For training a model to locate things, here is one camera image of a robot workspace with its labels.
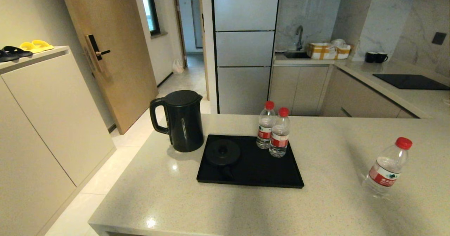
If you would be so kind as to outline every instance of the black slipper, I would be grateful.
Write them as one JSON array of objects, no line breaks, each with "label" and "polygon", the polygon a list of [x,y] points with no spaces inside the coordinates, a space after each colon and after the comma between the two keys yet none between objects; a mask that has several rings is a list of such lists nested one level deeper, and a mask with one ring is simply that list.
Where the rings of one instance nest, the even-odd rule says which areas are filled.
[{"label": "black slipper", "polygon": [[33,55],[33,53],[30,51],[24,51],[18,47],[12,47],[12,46],[5,46],[2,50],[9,54],[17,55],[17,56],[19,56],[19,58]]},{"label": "black slipper", "polygon": [[3,50],[0,50],[0,62],[17,60],[18,58],[19,58],[19,56],[17,56],[17,55],[9,54]]}]

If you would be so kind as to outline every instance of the window frame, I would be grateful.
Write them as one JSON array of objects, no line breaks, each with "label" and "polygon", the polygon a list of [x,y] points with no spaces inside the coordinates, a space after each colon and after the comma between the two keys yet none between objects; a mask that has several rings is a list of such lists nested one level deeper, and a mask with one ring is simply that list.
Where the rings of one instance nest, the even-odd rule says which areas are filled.
[{"label": "window frame", "polygon": [[150,7],[152,13],[152,21],[154,23],[154,29],[153,31],[150,31],[150,35],[151,36],[159,35],[161,34],[161,29],[159,27],[158,15],[156,14],[155,0],[148,0],[148,5]]}]

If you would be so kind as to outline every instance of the kitchen faucet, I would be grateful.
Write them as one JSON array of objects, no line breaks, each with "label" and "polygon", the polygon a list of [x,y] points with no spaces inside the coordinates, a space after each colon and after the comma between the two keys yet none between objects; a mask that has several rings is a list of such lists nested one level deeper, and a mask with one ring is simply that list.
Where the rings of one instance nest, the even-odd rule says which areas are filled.
[{"label": "kitchen faucet", "polygon": [[302,42],[303,26],[302,25],[300,25],[297,28],[297,30],[295,31],[295,34],[299,35],[298,36],[298,42],[297,42],[296,46],[297,46],[297,51],[300,51],[303,48],[303,42]]}]

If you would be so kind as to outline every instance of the kettle lid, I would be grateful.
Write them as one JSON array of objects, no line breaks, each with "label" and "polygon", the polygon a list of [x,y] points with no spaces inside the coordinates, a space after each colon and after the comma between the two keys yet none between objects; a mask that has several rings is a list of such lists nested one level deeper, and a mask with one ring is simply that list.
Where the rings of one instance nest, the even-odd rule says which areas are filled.
[{"label": "kettle lid", "polygon": [[192,90],[178,90],[164,97],[164,101],[172,106],[186,106],[195,103],[203,97]]}]

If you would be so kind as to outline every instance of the yellow slipper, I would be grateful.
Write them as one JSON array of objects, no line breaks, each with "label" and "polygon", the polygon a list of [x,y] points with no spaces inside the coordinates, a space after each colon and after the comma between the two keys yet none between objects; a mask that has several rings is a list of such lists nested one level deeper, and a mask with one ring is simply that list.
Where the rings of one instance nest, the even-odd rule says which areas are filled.
[{"label": "yellow slipper", "polygon": [[33,40],[32,41],[33,45],[35,45],[37,48],[42,49],[44,51],[46,50],[51,50],[54,47],[50,44],[48,44],[47,42],[43,41],[43,40]]},{"label": "yellow slipper", "polygon": [[38,52],[44,51],[41,48],[37,48],[35,45],[31,44],[30,42],[23,42],[20,45],[20,48],[24,51],[30,51],[32,53],[38,53]]}]

